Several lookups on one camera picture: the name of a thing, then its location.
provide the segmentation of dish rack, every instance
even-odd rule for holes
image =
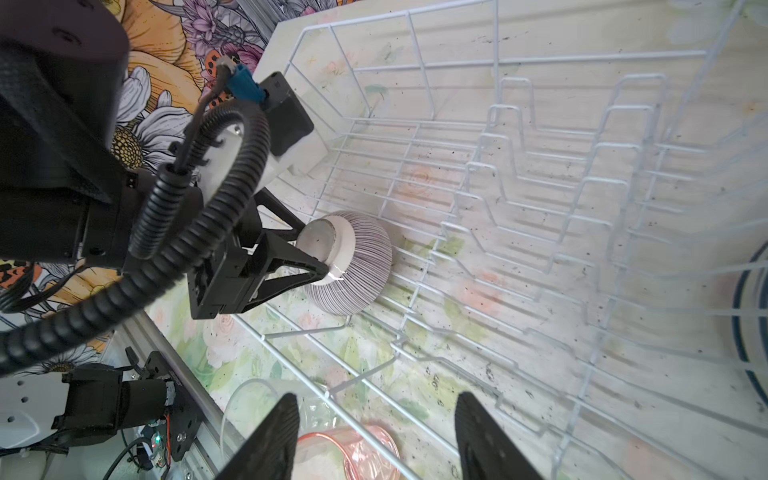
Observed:
[[[296,41],[284,74],[330,153],[270,189],[303,220],[376,217],[395,261],[359,315],[302,327],[287,293],[236,318],[403,477],[460,478],[464,389],[551,480],[764,475],[768,135],[733,99],[765,91],[729,50],[743,0],[695,49],[630,38],[659,5],[462,0]],[[629,32],[616,48],[607,26]]]

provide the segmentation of floral wallpaper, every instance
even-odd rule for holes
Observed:
[[[259,0],[280,20],[310,15],[347,0]],[[112,154],[128,168],[156,170],[174,158],[168,147],[184,139],[184,127],[200,98],[215,80],[215,62],[229,55],[253,72],[269,38],[259,31],[237,0],[101,0],[122,24],[131,45],[120,93]],[[226,100],[222,96],[211,106]],[[42,263],[35,267],[30,294],[55,285],[74,266]],[[0,287],[8,288],[25,271],[25,263],[0,260]],[[70,279],[48,301],[23,313],[0,315],[0,329],[44,320],[117,280],[113,270],[87,269]],[[98,361],[109,335],[28,369],[22,374],[68,371]]]

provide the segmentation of blue connector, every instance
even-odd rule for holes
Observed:
[[[255,101],[258,104],[266,98],[264,90],[253,81],[248,67],[243,64],[237,64],[234,74],[227,82],[227,88],[230,89],[235,98]]]

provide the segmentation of white wire dish rack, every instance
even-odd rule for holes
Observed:
[[[387,426],[401,459],[366,439],[406,478],[458,475],[452,405],[420,415],[424,385],[473,391],[552,480],[764,478],[768,122],[740,100],[766,93],[762,54],[731,32],[744,2],[687,50],[654,49],[665,5],[566,7],[467,0],[304,28],[286,77],[331,153],[270,189],[304,220],[378,218],[395,264],[358,316],[304,330],[278,298],[281,333],[238,321],[359,432]],[[376,361],[350,365],[332,334]],[[328,394],[284,355],[300,339],[348,373]],[[402,421],[345,409],[352,389]]]

